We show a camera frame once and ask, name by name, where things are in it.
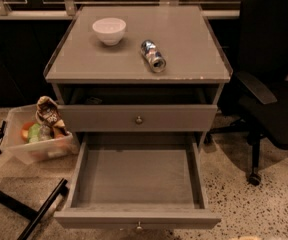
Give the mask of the brown snack bag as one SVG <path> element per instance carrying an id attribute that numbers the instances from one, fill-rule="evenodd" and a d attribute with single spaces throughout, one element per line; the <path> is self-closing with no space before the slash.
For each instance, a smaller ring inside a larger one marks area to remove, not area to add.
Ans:
<path id="1" fill-rule="evenodd" d="M 36 103 L 36 120 L 48 126 L 54 133 L 54 137 L 67 136 L 69 132 L 58 111 L 57 103 L 49 96 L 41 96 Z"/>

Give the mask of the grey drawer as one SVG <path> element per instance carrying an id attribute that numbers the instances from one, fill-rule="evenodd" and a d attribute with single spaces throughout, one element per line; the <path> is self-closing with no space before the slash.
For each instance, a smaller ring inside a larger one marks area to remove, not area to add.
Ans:
<path id="1" fill-rule="evenodd" d="M 217 106 L 192 86 L 88 86 L 59 107 L 73 132 L 204 132 Z"/>
<path id="2" fill-rule="evenodd" d="M 88 133 L 64 208 L 65 228 L 209 229 L 200 154 L 190 133 Z"/>

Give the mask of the black office chair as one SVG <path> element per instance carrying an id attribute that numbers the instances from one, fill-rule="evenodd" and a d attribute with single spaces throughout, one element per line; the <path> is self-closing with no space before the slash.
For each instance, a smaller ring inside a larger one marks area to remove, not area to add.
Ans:
<path id="1" fill-rule="evenodd" d="M 252 147 L 247 181 L 257 186 L 260 141 L 288 150 L 288 0 L 242 0 L 236 67 L 219 108 L 238 120 L 207 133 L 246 132 Z"/>

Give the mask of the blue silver soda can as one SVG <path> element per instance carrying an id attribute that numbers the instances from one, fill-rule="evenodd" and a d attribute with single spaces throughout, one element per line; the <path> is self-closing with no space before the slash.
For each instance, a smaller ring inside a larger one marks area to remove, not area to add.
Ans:
<path id="1" fill-rule="evenodd" d="M 161 73 L 166 69 L 166 60 L 153 41 L 143 41 L 141 44 L 141 53 L 152 72 Z"/>

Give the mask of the grey drawer cabinet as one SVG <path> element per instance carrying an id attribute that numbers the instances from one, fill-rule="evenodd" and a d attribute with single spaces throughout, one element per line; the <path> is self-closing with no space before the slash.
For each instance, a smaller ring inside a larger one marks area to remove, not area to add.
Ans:
<path id="1" fill-rule="evenodd" d="M 92 29 L 95 21 L 119 18 L 126 22 L 122 40 L 102 43 Z M 166 60 L 161 73 L 150 70 L 141 44 L 153 41 Z M 84 7 L 72 22 L 55 53 L 46 79 L 59 107 L 77 88 L 88 86 L 192 86 L 217 106 L 231 68 L 207 19 L 196 6 Z"/>

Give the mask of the clear plastic storage bin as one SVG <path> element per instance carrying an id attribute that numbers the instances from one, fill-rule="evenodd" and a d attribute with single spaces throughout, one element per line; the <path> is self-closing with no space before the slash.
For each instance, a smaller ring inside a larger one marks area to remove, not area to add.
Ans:
<path id="1" fill-rule="evenodd" d="M 36 123 L 35 113 L 35 104 L 16 107 L 8 112 L 3 140 L 3 147 L 7 152 L 25 164 L 78 153 L 79 146 L 72 135 L 35 143 L 25 142 L 21 138 L 21 128 L 26 122 Z"/>

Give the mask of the orange fruit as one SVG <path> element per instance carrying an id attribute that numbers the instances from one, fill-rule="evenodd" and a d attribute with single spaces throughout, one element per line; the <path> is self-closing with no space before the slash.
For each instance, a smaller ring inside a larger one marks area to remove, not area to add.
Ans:
<path id="1" fill-rule="evenodd" d="M 27 142 L 28 141 L 28 132 L 31 126 L 34 125 L 33 121 L 30 122 L 26 122 L 23 124 L 22 128 L 21 128 L 21 138 Z"/>

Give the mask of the grey top drawer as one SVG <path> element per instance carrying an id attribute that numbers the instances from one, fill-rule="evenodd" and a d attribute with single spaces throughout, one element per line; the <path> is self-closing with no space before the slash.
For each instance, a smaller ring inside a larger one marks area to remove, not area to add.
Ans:
<path id="1" fill-rule="evenodd" d="M 217 106 L 192 86 L 88 86 L 59 107 L 73 132 L 204 132 Z"/>

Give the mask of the white ceramic bowl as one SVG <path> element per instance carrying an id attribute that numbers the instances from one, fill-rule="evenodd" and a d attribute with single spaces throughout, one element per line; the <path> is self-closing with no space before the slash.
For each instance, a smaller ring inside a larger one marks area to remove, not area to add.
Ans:
<path id="1" fill-rule="evenodd" d="M 103 18 L 93 23 L 97 38 L 108 46 L 118 44 L 126 31 L 126 22 L 119 18 Z"/>

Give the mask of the green apple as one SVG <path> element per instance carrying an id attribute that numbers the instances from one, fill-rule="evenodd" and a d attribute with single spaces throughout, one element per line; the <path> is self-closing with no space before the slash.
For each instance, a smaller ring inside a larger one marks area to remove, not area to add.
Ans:
<path id="1" fill-rule="evenodd" d="M 41 125 L 38 123 L 33 124 L 28 130 L 28 142 L 35 143 L 40 141 Z"/>

